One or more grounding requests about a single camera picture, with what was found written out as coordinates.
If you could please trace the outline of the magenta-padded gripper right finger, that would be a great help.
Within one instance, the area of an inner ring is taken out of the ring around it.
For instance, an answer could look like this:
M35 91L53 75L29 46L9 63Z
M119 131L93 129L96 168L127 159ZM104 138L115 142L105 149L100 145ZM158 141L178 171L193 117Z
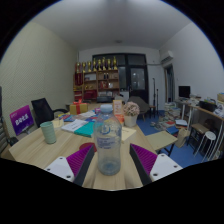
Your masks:
M143 185L150 184L182 169L166 154L156 155L135 144L130 145L130 155Z

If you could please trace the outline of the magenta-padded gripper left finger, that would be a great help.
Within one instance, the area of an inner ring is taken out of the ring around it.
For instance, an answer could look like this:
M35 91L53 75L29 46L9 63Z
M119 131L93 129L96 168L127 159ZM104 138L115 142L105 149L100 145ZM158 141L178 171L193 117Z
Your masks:
M94 146L87 146L68 157L58 157L45 170L82 186L93 156Z

